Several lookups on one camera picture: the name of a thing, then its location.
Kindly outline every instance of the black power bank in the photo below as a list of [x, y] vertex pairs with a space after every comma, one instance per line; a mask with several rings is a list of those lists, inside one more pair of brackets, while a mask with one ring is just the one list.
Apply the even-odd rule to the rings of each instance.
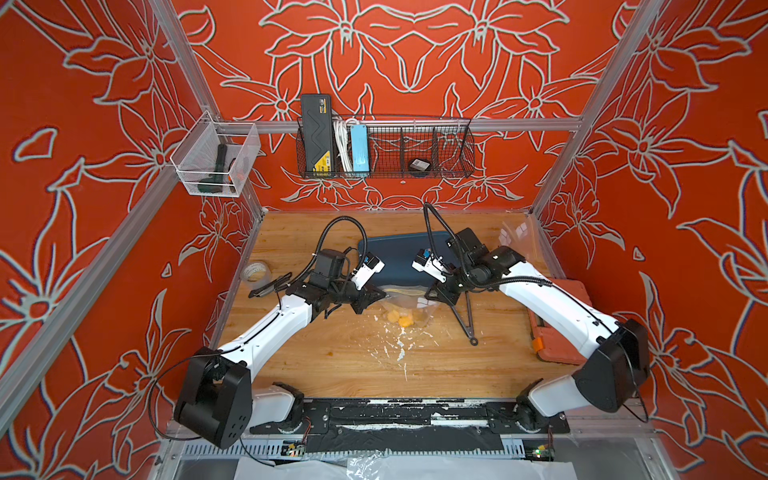
[[307, 171], [334, 171], [331, 96], [328, 94], [303, 94], [301, 96], [301, 118]]

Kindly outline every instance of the clear tape roll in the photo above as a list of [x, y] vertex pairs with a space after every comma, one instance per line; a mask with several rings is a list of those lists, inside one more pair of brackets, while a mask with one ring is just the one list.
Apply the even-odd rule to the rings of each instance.
[[[250, 278], [255, 273], [264, 272], [264, 276], [256, 280], [255, 282], [251, 281]], [[243, 268], [243, 271], [240, 273], [240, 279], [248, 285], [248, 287], [251, 290], [255, 290], [257, 288], [261, 288], [262, 286], [267, 285], [272, 280], [272, 272], [270, 272], [270, 268], [266, 265], [264, 262], [253, 262], [249, 263], [248, 265]]]

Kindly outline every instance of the wire basket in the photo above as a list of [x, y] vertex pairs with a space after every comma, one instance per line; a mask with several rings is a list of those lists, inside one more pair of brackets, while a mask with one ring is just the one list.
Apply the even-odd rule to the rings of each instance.
[[[342, 116], [342, 119], [353, 117]], [[331, 171], [307, 168], [304, 150], [304, 126], [299, 119], [296, 136], [296, 161], [304, 178], [460, 178], [475, 171], [475, 138], [467, 118], [419, 118], [358, 120], [368, 129], [368, 171], [344, 171], [335, 139], [331, 142]], [[352, 142], [347, 128], [347, 154], [352, 158]], [[421, 160], [427, 170], [412, 164]]]
[[259, 154], [261, 140], [255, 125], [237, 140], [218, 133], [218, 125], [204, 112], [170, 156], [190, 195], [239, 197]]

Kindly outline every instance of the orange food piece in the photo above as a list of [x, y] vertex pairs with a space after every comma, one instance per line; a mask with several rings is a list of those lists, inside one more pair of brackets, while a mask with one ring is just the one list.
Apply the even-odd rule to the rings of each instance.
[[401, 316], [397, 320], [397, 323], [399, 323], [402, 328], [406, 328], [407, 326], [411, 326], [411, 325], [413, 325], [413, 316], [411, 316], [411, 315]]

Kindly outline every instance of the cable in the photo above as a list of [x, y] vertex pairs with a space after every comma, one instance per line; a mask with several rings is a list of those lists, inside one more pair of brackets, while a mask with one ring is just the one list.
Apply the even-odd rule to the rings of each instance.
[[245, 452], [245, 454], [246, 454], [246, 455], [248, 455], [248, 456], [250, 457], [250, 459], [251, 459], [251, 460], [256, 460], [256, 461], [257, 461], [257, 462], [259, 462], [261, 465], [266, 465], [266, 466], [268, 466], [268, 467], [272, 467], [272, 468], [275, 468], [275, 465], [272, 465], [272, 464], [270, 464], [270, 463], [267, 463], [267, 462], [265, 462], [264, 460], [259, 460], [258, 458], [256, 458], [256, 457], [254, 457], [253, 455], [251, 455], [251, 454], [250, 454], [250, 452], [248, 452], [248, 448], [245, 446], [245, 443], [243, 443], [243, 437], [240, 437], [240, 444], [243, 446], [243, 451]]
[[352, 161], [349, 159], [349, 154], [346, 151], [349, 131], [346, 129], [346, 122], [341, 118], [333, 120], [333, 135], [336, 137], [336, 146], [339, 150], [339, 159], [341, 160], [342, 168], [345, 172], [353, 171]]
[[349, 282], [349, 275], [352, 273], [352, 262], [349, 261], [349, 257], [347, 255], [344, 256], [344, 264], [346, 265], [346, 275], [344, 272], [342, 272], [342, 276], [344, 276], [346, 281]]
[[552, 435], [552, 424], [547, 425], [547, 450], [549, 461], [554, 462], [554, 435]]
[[312, 420], [310, 420], [309, 417], [304, 417], [304, 419], [306, 420], [307, 426], [304, 435], [301, 437], [301, 442], [306, 446], [306, 437], [310, 434], [310, 430], [312, 429]]
[[632, 416], [637, 420], [643, 423], [648, 423], [650, 421], [650, 418], [648, 417], [648, 409], [645, 406], [645, 400], [643, 400], [643, 396], [640, 394], [640, 388], [637, 386], [637, 382], [634, 379], [634, 369], [632, 368], [632, 362], [630, 362], [629, 355], [627, 354], [627, 350], [624, 348], [624, 346], [621, 345], [620, 343], [618, 343], [618, 345], [621, 347], [621, 351], [624, 352], [624, 359], [627, 360], [627, 367], [629, 367], [629, 373], [632, 376], [632, 385], [634, 385], [634, 393], [640, 399], [640, 405], [643, 407], [643, 413], [645, 413], [645, 420], [640, 418], [640, 416], [638, 416], [637, 413], [633, 412], [632, 409], [629, 408], [626, 403], [622, 404], [622, 406], [626, 408], [627, 411], [631, 413]]
[[[429, 203], [424, 203], [424, 222], [426, 223], [427, 227], [427, 236], [429, 237], [429, 247], [432, 248], [432, 251], [435, 252], [435, 239], [432, 236], [432, 228], [429, 225], [429, 212], [432, 212], [432, 215], [435, 216], [435, 218], [440, 222], [442, 227], [445, 229], [446, 232], [451, 236], [453, 241], [456, 243], [456, 246], [459, 249], [459, 252], [462, 252], [462, 245], [459, 241], [458, 237], [455, 233], [453, 233], [453, 230], [451, 230], [451, 227], [448, 225], [448, 223], [443, 220], [440, 213], [435, 209], [435, 207]], [[541, 286], [551, 286], [553, 283], [550, 280], [547, 280], [545, 278], [541, 278], [538, 276], [525, 276], [525, 275], [519, 275], [519, 276], [511, 276], [509, 278], [505, 278], [503, 280], [496, 280], [494, 282], [489, 283], [476, 283], [474, 279], [469, 275], [469, 272], [467, 270], [467, 264], [466, 259], [464, 258], [463, 254], [458, 255], [458, 262], [461, 267], [462, 274], [464, 278], [466, 278], [467, 283], [472, 285], [475, 288], [481, 288], [481, 289], [488, 289], [495, 286], [505, 285], [506, 283], [534, 283], [536, 285]]]
[[597, 316], [596, 316], [594, 313], [592, 313], [592, 312], [591, 312], [591, 310], [589, 310], [589, 309], [588, 309], [586, 306], [584, 306], [584, 304], [583, 304], [583, 303], [582, 303], [582, 302], [581, 302], [581, 301], [580, 301], [578, 298], [576, 298], [575, 296], [571, 295], [571, 294], [570, 294], [570, 293], [568, 293], [567, 291], [563, 290], [562, 288], [560, 288], [560, 286], [556, 285], [555, 283], [552, 283], [552, 286], [553, 286], [554, 288], [556, 288], [556, 289], [560, 290], [562, 293], [565, 293], [565, 295], [566, 295], [568, 298], [570, 298], [571, 300], [573, 300], [573, 301], [574, 301], [574, 303], [575, 303], [576, 305], [579, 305], [583, 311], [585, 311], [585, 312], [589, 313], [589, 315], [590, 315], [592, 318], [594, 318], [596, 322], [600, 323], [600, 324], [603, 326], [603, 328], [605, 328], [605, 329], [608, 331], [608, 334], [609, 334], [609, 335], [613, 334], [613, 332], [614, 332], [614, 331], [613, 331], [613, 330], [611, 330], [611, 329], [609, 329], [609, 328], [608, 328], [608, 325], [606, 325], [605, 323], [603, 323], [603, 321], [602, 321], [601, 319], [599, 319], [599, 318], [598, 318], [598, 317], [597, 317]]
[[336, 225], [338, 222], [347, 221], [352, 222], [355, 224], [355, 226], [360, 230], [360, 233], [362, 234], [362, 252], [360, 253], [360, 257], [357, 260], [357, 266], [355, 267], [355, 270], [359, 270], [359, 268], [362, 266], [363, 262], [366, 259], [366, 256], [368, 255], [368, 235], [366, 235], [366, 229], [362, 227], [362, 224], [357, 221], [357, 219], [349, 217], [347, 215], [342, 215], [341, 217], [336, 217], [333, 220], [331, 220], [327, 225], [326, 228], [323, 230], [323, 233], [320, 234], [320, 239], [317, 241], [317, 248], [315, 248], [315, 253], [312, 254], [312, 259], [310, 262], [304, 267], [304, 270], [301, 271], [298, 275], [296, 275], [291, 281], [286, 283], [285, 285], [280, 286], [280, 291], [283, 291], [287, 289], [292, 283], [300, 282], [304, 280], [304, 277], [308, 274], [310, 269], [312, 269], [312, 266], [317, 261], [317, 254], [320, 253], [321, 249], [323, 248], [323, 242], [326, 240], [326, 235], [328, 235], [328, 232], [330, 232], [331, 227]]
[[[168, 373], [171, 370], [175, 369], [176, 367], [178, 367], [182, 363], [189, 362], [192, 359], [202, 358], [202, 357], [207, 357], [207, 356], [222, 356], [224, 354], [234, 352], [237, 349], [239, 349], [239, 347], [234, 348], [232, 350], [227, 350], [226, 352], [215, 352], [215, 353], [206, 353], [206, 354], [203, 354], [203, 355], [192, 355], [192, 356], [188, 356], [186, 359], [179, 360], [178, 362], [176, 362], [172, 366], [166, 368], [160, 375], [158, 375], [154, 379], [154, 381], [152, 382], [152, 385], [149, 388], [149, 394], [147, 395], [147, 400], [149, 402], [152, 401], [152, 393], [154, 392], [154, 389], [157, 386], [157, 384], [160, 382], [160, 379], [162, 379], [165, 376], [166, 373]], [[170, 435], [166, 435], [165, 433], [160, 431], [160, 429], [157, 427], [157, 423], [155, 422], [154, 418], [152, 418], [152, 409], [147, 409], [147, 416], [149, 417], [149, 423], [152, 424], [152, 428], [154, 429], [155, 433], [157, 433], [159, 436], [163, 437], [164, 439], [177, 440], [179, 442], [186, 442], [188, 440], [199, 440], [199, 439], [203, 438], [203, 437], [198, 436], [198, 437], [189, 437], [189, 438], [185, 438], [185, 439], [180, 439], [178, 437], [172, 437]]]

